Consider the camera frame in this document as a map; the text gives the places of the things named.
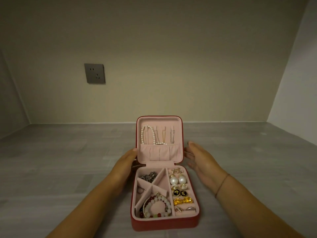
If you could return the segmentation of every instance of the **jewelry box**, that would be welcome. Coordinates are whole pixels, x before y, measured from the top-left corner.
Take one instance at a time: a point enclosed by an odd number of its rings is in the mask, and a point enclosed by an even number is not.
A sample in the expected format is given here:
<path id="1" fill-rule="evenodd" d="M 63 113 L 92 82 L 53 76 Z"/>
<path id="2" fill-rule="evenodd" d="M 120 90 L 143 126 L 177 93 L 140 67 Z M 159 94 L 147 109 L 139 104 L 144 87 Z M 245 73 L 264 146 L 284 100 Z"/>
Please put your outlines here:
<path id="1" fill-rule="evenodd" d="M 141 116 L 136 124 L 137 169 L 131 223 L 136 231 L 197 226 L 199 204 L 184 158 L 183 121 L 178 116 Z"/>

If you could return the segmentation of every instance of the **wooden surface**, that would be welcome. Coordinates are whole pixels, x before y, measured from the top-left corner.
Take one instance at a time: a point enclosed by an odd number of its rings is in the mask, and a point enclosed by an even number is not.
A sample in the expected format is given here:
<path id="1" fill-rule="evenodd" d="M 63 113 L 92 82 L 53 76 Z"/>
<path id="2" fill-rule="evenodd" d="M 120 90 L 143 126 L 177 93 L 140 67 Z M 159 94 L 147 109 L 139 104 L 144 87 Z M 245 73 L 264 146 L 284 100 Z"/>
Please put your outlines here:
<path id="1" fill-rule="evenodd" d="M 288 224 L 317 236 L 315 145 L 265 122 L 185 123 L 188 140 L 211 152 Z M 0 237 L 46 236 L 134 145 L 134 124 L 30 125 L 0 140 Z M 188 171 L 200 200 L 198 227 L 133 231 L 129 183 L 110 205 L 97 237 L 240 237 L 217 200 Z"/>

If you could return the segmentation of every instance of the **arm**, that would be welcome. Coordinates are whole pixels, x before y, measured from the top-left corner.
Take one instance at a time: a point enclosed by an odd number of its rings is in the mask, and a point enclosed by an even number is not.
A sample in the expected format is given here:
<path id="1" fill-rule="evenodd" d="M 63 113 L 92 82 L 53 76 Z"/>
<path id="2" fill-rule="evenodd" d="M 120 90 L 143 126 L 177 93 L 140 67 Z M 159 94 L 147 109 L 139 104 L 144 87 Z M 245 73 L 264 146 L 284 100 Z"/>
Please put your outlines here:
<path id="1" fill-rule="evenodd" d="M 47 236 L 47 238 L 92 238 L 107 208 L 123 189 L 137 155 L 131 149 L 122 156 L 110 174 Z"/>
<path id="2" fill-rule="evenodd" d="M 253 196 L 239 181 L 227 176 L 216 160 L 200 145 L 192 142 L 185 148 L 200 180 L 215 194 L 243 237 L 300 237 L 298 232 Z"/>

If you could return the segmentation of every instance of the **gray outlet cover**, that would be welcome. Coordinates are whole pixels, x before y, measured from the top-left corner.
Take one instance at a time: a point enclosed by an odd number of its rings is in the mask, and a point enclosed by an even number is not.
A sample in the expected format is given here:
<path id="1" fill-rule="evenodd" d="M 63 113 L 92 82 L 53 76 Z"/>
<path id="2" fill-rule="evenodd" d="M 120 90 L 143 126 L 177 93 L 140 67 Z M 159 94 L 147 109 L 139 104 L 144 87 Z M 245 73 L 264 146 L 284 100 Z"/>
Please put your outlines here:
<path id="1" fill-rule="evenodd" d="M 103 64 L 85 63 L 87 83 L 106 83 Z"/>

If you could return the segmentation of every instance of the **hand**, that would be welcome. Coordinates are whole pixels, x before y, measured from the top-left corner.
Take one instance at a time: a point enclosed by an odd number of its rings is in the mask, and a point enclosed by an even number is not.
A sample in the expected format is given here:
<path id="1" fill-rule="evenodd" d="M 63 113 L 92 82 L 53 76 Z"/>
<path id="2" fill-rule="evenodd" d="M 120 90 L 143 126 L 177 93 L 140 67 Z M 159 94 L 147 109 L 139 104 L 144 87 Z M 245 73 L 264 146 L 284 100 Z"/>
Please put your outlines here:
<path id="1" fill-rule="evenodd" d="M 119 194 L 125 186 L 126 181 L 131 174 L 131 168 L 137 154 L 137 148 L 130 149 L 123 156 L 121 156 L 108 175 L 108 177 L 111 178 L 110 181 L 116 187 L 116 194 Z"/>
<path id="2" fill-rule="evenodd" d="M 199 144 L 191 141 L 185 148 L 185 157 L 190 159 L 188 166 L 192 168 L 201 182 L 214 193 L 227 173 L 220 167 L 214 157 Z"/>

